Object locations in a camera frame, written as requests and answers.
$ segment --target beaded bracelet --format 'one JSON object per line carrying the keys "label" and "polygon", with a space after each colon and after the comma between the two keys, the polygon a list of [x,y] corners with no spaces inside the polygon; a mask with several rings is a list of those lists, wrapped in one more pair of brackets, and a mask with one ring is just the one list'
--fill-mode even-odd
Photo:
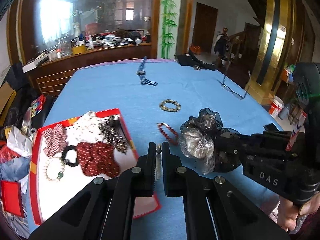
{"label": "beaded bracelet", "polygon": [[[62,166],[62,169],[58,172],[58,175],[57,175],[57,178],[55,179],[51,179],[49,178],[48,174],[47,174],[47,169],[48,169],[48,166],[49,164],[52,162],[53,159],[58,159],[60,162],[61,162],[61,166]],[[59,157],[51,157],[47,160],[47,162],[45,163],[45,166],[44,166],[44,175],[46,177],[46,179],[48,181],[60,181],[60,179],[63,177],[63,173],[64,173],[64,168],[65,168],[65,165],[63,163],[63,161],[59,158]]]}
{"label": "beaded bracelet", "polygon": [[61,160],[62,160],[63,164],[68,165],[71,168],[74,168],[79,165],[78,156],[77,156],[76,161],[74,163],[72,163],[71,161],[66,159],[68,151],[71,151],[71,150],[76,150],[76,147],[73,145],[68,145],[67,147],[65,147],[65,149],[63,150],[62,155],[61,155]]}
{"label": "beaded bracelet", "polygon": [[[157,123],[157,126],[158,126],[158,129],[159,129],[159,131],[160,131],[160,133],[162,133],[163,134],[163,136],[170,142],[170,143],[172,143],[173,145],[178,145],[178,133],[175,131],[175,130],[173,130],[171,127],[170,127],[170,125],[167,125],[166,123]],[[165,133],[165,131],[162,129],[162,126],[165,126],[170,132],[172,132],[173,134],[174,134],[174,136],[175,136],[175,139],[171,139],[170,137],[169,137],[169,135],[167,135],[166,133]]]}
{"label": "beaded bracelet", "polygon": [[[167,104],[167,103],[174,104],[174,105],[176,106],[176,108],[169,108],[169,107],[165,106],[164,104]],[[180,105],[177,101],[174,101],[174,100],[171,100],[171,99],[163,100],[163,101],[159,104],[159,107],[160,107],[163,111],[167,111],[167,112],[179,112],[180,109],[181,109],[181,105]]]}

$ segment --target gold pillar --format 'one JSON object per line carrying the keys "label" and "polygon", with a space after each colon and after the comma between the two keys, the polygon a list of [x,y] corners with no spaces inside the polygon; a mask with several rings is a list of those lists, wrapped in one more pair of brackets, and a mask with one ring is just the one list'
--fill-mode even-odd
{"label": "gold pillar", "polygon": [[292,0],[267,0],[266,19],[258,57],[247,84],[259,104],[270,104],[280,80],[292,39]]}

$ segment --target bucket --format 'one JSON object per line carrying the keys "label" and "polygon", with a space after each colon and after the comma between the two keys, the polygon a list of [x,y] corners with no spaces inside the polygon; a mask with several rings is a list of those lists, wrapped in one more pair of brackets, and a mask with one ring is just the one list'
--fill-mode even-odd
{"label": "bucket", "polygon": [[273,98],[273,102],[271,104],[271,108],[269,110],[269,114],[271,114],[271,116],[273,118],[275,118],[280,113],[282,108],[284,108],[283,101],[279,97],[275,96]]}

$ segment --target gold beaded bracelet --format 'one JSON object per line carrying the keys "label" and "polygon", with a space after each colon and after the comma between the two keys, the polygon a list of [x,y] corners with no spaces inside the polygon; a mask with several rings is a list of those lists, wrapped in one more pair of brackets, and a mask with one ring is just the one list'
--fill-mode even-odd
{"label": "gold beaded bracelet", "polygon": [[[167,103],[174,104],[174,105],[176,106],[176,108],[169,108],[169,107],[165,106],[164,104],[167,104]],[[171,100],[171,99],[163,100],[163,101],[159,104],[159,107],[160,107],[163,111],[167,111],[167,112],[179,112],[180,109],[181,109],[181,105],[180,105],[177,101],[174,101],[174,100]]]}

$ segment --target red bag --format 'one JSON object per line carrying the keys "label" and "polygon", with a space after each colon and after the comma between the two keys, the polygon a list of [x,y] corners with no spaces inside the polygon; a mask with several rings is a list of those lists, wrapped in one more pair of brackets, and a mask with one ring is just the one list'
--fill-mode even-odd
{"label": "red bag", "polygon": [[0,164],[5,163],[13,158],[16,157],[21,157],[20,154],[17,154],[15,151],[9,149],[7,147],[7,144],[5,144],[1,149],[0,149]]}

